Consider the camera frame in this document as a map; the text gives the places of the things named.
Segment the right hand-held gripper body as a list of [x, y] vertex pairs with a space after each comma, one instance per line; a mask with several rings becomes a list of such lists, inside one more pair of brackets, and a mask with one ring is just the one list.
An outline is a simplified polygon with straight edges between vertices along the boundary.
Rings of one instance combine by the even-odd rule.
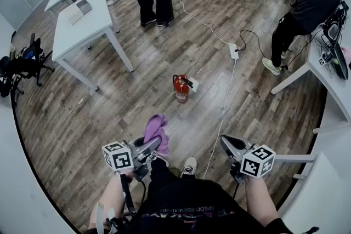
[[272, 170], [275, 160], [275, 152], [269, 147], [262, 145], [249, 150], [239, 157], [239, 160], [231, 165], [230, 175], [240, 182], [243, 176], [261, 178]]

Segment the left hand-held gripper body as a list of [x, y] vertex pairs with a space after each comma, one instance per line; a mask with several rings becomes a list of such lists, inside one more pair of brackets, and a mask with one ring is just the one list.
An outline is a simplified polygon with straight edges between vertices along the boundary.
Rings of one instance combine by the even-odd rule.
[[142, 180], [149, 172], [146, 158], [137, 158], [135, 151], [131, 151], [129, 144], [112, 142], [102, 147], [106, 164], [113, 171], [134, 170], [137, 181]]

